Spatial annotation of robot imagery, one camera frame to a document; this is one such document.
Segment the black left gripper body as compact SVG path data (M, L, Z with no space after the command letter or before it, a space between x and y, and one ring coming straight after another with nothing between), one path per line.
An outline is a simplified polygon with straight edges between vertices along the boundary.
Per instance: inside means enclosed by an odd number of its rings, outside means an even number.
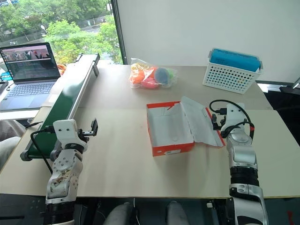
M86 131L86 132L83 132L83 137L79 137L79 138L80 138L80 140L87 143L90 139L89 136L92 136L92 132L91 131Z

